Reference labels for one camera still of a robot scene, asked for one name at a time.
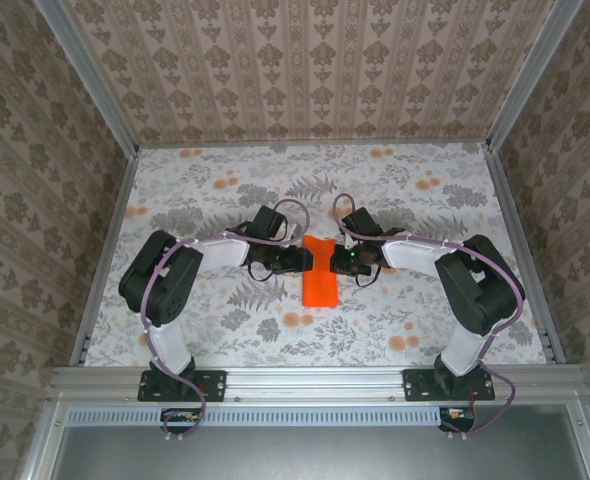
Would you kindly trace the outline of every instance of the black wire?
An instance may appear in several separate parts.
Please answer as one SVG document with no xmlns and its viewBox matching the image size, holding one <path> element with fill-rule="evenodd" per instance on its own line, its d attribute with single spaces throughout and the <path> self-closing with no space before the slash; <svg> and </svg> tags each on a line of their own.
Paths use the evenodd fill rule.
<svg viewBox="0 0 590 480">
<path fill-rule="evenodd" d="M 367 283 L 366 285 L 361 285 L 359 283 L 359 275 L 355 276 L 355 283 L 357 284 L 358 287 L 361 288 L 366 288 L 366 287 L 370 287 L 372 284 L 374 284 L 378 277 L 379 277 L 379 273 L 382 271 L 382 267 L 380 265 L 377 266 L 377 271 L 375 272 L 375 278 L 373 278 L 373 280 L 370 283 Z"/>
<path fill-rule="evenodd" d="M 251 224 L 251 222 L 249 221 L 245 221 L 240 223 L 239 225 L 237 225 L 236 227 L 233 228 L 227 228 L 226 231 L 227 232 L 233 232 L 233 233 L 237 233 L 237 234 L 241 234 L 243 232 L 243 230 L 248 227 Z"/>
<path fill-rule="evenodd" d="M 265 282 L 266 280 L 268 280 L 269 278 L 271 278 L 271 277 L 273 276 L 273 273 L 275 273 L 275 272 L 271 272 L 271 273 L 268 275 L 268 277 L 266 277 L 266 278 L 259 278 L 259 279 L 258 279 L 258 278 L 255 278 L 255 275 L 253 275 L 253 271 L 251 270 L 251 265 L 252 265 L 252 263 L 249 263 L 249 264 L 248 264 L 248 275 L 249 275 L 249 276 L 250 276 L 250 277 L 251 277 L 253 280 L 255 280 L 256 282 Z"/>
</svg>

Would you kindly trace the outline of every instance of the patterned wall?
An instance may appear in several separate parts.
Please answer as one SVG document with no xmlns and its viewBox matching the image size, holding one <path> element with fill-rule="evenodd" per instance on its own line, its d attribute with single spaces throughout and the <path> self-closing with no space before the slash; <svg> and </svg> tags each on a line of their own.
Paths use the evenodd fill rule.
<svg viewBox="0 0 590 480">
<path fill-rule="evenodd" d="M 590 382 L 590 1 L 500 154 L 566 354 Z"/>
<path fill-rule="evenodd" d="M 0 0 L 0 478 L 68 362 L 123 168 L 35 6 Z"/>
<path fill-rule="evenodd" d="M 552 0 L 66 0 L 139 143 L 483 137 Z"/>
</svg>

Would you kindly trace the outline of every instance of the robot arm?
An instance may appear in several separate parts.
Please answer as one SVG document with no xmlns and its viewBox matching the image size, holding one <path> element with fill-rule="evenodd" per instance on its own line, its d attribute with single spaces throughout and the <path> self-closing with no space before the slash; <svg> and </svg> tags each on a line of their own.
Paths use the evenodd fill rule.
<svg viewBox="0 0 590 480">
<path fill-rule="evenodd" d="M 368 237 L 386 237 L 362 241 L 350 248 L 338 245 L 331 269 L 339 274 L 370 274 L 370 265 L 407 268 L 442 281 L 457 326 L 435 362 L 435 376 L 445 392 L 457 389 L 458 378 L 465 377 L 479 364 L 479 356 L 495 327 L 506 322 L 517 307 L 517 299 L 508 283 L 487 264 L 454 248 L 427 245 L 407 236 L 391 239 L 402 229 L 384 232 L 365 208 L 342 219 L 351 232 Z M 522 300 L 524 289 L 492 242 L 475 235 L 463 246 L 492 260 L 518 286 Z"/>
<path fill-rule="evenodd" d="M 258 245 L 245 240 L 275 237 L 282 230 L 284 220 L 280 213 L 262 206 L 252 222 L 230 230 L 234 235 L 222 232 L 196 239 L 170 257 L 151 289 L 146 317 L 152 324 L 148 337 L 159 355 L 158 360 L 172 373 L 185 373 L 192 362 L 181 325 L 173 320 L 184 309 L 199 273 L 235 266 L 247 266 L 250 271 L 254 262 L 262 263 L 271 274 L 303 272 L 312 268 L 312 255 L 304 248 Z M 140 312 L 144 290 L 156 265 L 177 241 L 162 230 L 153 232 L 122 277 L 119 293 L 133 312 Z"/>
</svg>

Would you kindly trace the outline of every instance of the metal bracket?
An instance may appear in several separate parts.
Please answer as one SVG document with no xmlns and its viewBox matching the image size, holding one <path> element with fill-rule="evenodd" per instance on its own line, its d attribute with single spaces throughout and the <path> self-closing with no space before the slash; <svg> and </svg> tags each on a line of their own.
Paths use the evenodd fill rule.
<svg viewBox="0 0 590 480">
<path fill-rule="evenodd" d="M 433 368 L 407 369 L 402 372 L 402 378 L 407 402 L 495 400 L 491 376 L 481 369 L 468 373 L 462 386 L 454 390 L 451 395 L 446 395 L 437 383 Z"/>
<path fill-rule="evenodd" d="M 142 372 L 137 400 L 140 402 L 199 402 L 197 394 L 188 390 L 185 395 L 176 390 L 160 388 L 158 379 L 153 378 L 151 370 Z M 226 371 L 224 370 L 196 370 L 191 380 L 204 394 L 209 403 L 223 402 L 226 393 Z"/>
</svg>

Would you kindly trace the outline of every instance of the aluminum frame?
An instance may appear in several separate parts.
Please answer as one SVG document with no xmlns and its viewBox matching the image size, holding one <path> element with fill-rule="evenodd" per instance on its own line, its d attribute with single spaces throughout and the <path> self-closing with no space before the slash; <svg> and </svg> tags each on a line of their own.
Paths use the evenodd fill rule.
<svg viewBox="0 0 590 480">
<path fill-rule="evenodd" d="M 555 2 L 551 8 L 550 15 L 537 35 L 524 65 L 491 126 L 488 139 L 493 149 L 499 149 L 506 140 L 581 6 L 582 0 L 563 0 Z"/>
<path fill-rule="evenodd" d="M 108 224 L 108 230 L 106 231 L 106 238 L 104 239 L 104 245 L 102 247 L 102 253 L 97 263 L 97 270 L 93 277 L 93 283 L 91 284 L 91 290 L 88 294 L 88 301 L 84 307 L 84 313 L 82 314 L 82 321 L 80 322 L 79 329 L 77 331 L 77 337 L 75 338 L 75 345 L 73 346 L 73 352 L 69 365 L 76 366 L 83 363 L 83 354 L 87 348 L 87 343 L 90 341 L 91 333 L 95 327 L 97 321 L 97 314 L 99 307 L 102 303 L 104 296 L 104 288 L 106 287 L 106 280 L 111 270 L 111 263 L 113 261 L 113 255 L 115 254 L 115 248 L 117 247 L 117 240 L 119 238 L 119 231 L 124 221 L 124 213 L 126 212 L 126 206 L 128 205 L 128 199 L 131 195 L 131 190 L 135 182 L 135 173 L 137 173 L 137 166 L 139 160 L 137 158 L 128 162 L 126 170 L 124 171 L 124 178 L 122 179 L 122 185 L 119 188 L 119 194 L 115 201 L 115 209 L 111 221 Z"/>
<path fill-rule="evenodd" d="M 235 408 L 288 407 L 418 407 L 445 402 L 406 402 L 399 367 L 324 368 L 219 368 L 228 372 L 223 405 Z M 566 405 L 574 425 L 585 468 L 590 478 L 590 396 L 580 365 L 500 365 L 494 369 L 516 385 L 516 405 Z M 141 408 L 137 389 L 141 367 L 58 368 L 52 390 L 29 452 L 22 480 L 51 478 L 71 408 L 119 406 Z M 509 388 L 495 383 L 497 399 L 484 402 L 502 405 Z M 466 402 L 448 402 L 449 406 Z M 155 406 L 198 407 L 194 402 L 152 403 Z"/>
<path fill-rule="evenodd" d="M 553 359 L 557 363 L 566 362 L 564 351 L 562 350 L 562 343 L 557 335 L 555 324 L 553 323 L 553 317 L 548 308 L 546 297 L 544 296 L 544 290 L 542 284 L 539 281 L 537 275 L 537 269 L 535 268 L 535 262 L 531 256 L 531 251 L 528 248 L 528 241 L 522 228 L 522 223 L 519 220 L 519 214 L 517 213 L 517 207 L 515 201 L 511 195 L 511 189 L 504 173 L 504 167 L 500 160 L 497 150 L 491 150 L 489 147 L 484 147 L 484 157 L 486 158 L 486 165 L 495 188 L 497 195 L 497 203 L 502 211 L 504 217 L 504 223 L 506 224 L 506 231 L 510 238 L 511 245 L 513 246 L 513 252 L 515 253 L 515 260 L 517 261 L 517 267 L 521 273 L 520 277 L 524 284 L 524 290 L 526 291 L 526 298 L 530 304 L 533 312 L 533 317 L 541 324 L 541 327 L 546 331 L 546 336 L 550 342 L 550 348 L 553 352 Z"/>
<path fill-rule="evenodd" d="M 132 161 L 136 154 L 135 134 L 122 114 L 119 103 L 104 82 L 101 68 L 98 68 L 91 55 L 86 50 L 75 22 L 69 17 L 66 8 L 60 1 L 36 0 L 37 8 L 44 16 L 57 41 L 66 53 L 66 57 L 75 67 L 86 90 L 102 114 L 106 125 L 113 133 L 115 140 L 124 151 L 128 161 Z"/>
<path fill-rule="evenodd" d="M 483 143 L 483 137 L 467 138 L 315 138 L 309 140 L 244 140 L 235 142 L 181 142 L 181 143 L 143 143 L 139 147 L 144 150 L 160 148 L 222 148 L 222 147 L 306 147 L 322 145 L 404 145 L 404 144 L 437 144 L 447 143 Z"/>
</svg>

